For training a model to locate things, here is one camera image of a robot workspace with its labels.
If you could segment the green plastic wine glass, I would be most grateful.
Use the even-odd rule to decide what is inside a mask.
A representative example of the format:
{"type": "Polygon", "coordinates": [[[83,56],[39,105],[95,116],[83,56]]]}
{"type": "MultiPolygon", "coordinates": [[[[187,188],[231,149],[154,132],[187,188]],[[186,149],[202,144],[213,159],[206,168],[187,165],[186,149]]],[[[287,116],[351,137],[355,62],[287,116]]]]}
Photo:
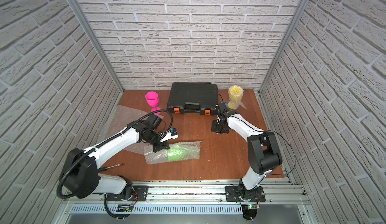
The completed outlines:
{"type": "Polygon", "coordinates": [[[167,159],[169,162],[174,162],[174,161],[181,161],[186,158],[188,155],[189,150],[180,145],[172,146],[168,151],[167,151],[167,159]]]}

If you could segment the bubble wrap stack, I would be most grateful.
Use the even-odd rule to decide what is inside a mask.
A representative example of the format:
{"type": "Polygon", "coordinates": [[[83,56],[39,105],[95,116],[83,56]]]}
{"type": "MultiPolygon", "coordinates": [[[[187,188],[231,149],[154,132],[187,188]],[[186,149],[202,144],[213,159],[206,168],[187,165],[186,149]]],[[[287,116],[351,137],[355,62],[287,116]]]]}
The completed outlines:
{"type": "MultiPolygon", "coordinates": [[[[98,142],[101,142],[123,130],[129,123],[137,120],[141,116],[147,114],[145,111],[141,111],[135,108],[130,108],[122,105],[118,105],[112,112],[112,116],[108,118],[103,125],[102,130],[98,136],[98,142]]],[[[133,144],[124,149],[124,152],[132,152],[141,155],[156,155],[159,153],[153,152],[153,146],[144,142],[133,144]]]]}

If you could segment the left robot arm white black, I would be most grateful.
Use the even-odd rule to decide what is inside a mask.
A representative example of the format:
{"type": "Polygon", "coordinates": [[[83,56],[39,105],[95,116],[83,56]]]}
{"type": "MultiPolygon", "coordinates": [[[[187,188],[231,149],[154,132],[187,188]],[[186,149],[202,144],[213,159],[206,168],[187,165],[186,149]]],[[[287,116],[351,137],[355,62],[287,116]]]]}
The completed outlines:
{"type": "Polygon", "coordinates": [[[130,200],[134,195],[132,182],[119,175],[104,174],[103,165],[125,148],[142,141],[149,143],[155,153],[170,149],[167,141],[176,139],[178,133],[172,126],[157,133],[161,121],[157,114],[148,113],[94,146],[72,149],[58,178],[57,197],[82,199],[91,194],[114,194],[123,201],[130,200]]]}

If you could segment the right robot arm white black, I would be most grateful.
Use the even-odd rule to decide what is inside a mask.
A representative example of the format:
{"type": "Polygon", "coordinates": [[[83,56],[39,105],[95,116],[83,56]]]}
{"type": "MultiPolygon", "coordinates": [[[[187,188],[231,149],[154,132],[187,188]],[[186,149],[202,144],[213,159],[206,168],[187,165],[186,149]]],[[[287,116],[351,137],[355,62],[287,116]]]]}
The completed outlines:
{"type": "Polygon", "coordinates": [[[212,122],[212,132],[228,134],[229,130],[233,129],[247,142],[250,168],[241,178],[238,192],[242,199],[251,199],[262,181],[282,165],[282,155],[275,133],[259,129],[239,112],[229,110],[223,102],[218,104],[216,109],[217,119],[212,122]]]}

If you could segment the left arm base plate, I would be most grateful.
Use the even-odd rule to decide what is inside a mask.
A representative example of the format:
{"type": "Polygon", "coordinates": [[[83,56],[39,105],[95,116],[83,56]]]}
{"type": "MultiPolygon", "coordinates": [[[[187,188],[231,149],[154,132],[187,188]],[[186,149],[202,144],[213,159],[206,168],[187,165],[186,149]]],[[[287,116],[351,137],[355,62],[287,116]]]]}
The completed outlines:
{"type": "Polygon", "coordinates": [[[146,201],[149,186],[134,185],[124,190],[121,194],[107,194],[107,201],[146,201]]]}

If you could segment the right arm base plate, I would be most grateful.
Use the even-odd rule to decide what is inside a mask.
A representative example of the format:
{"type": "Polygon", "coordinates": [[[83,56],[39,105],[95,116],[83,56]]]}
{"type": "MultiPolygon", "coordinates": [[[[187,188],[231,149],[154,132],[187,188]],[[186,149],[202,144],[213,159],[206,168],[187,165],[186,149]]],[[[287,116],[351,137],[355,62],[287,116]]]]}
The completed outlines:
{"type": "Polygon", "coordinates": [[[226,202],[264,203],[265,193],[262,186],[252,190],[243,190],[241,186],[228,185],[225,187],[226,202]]]}

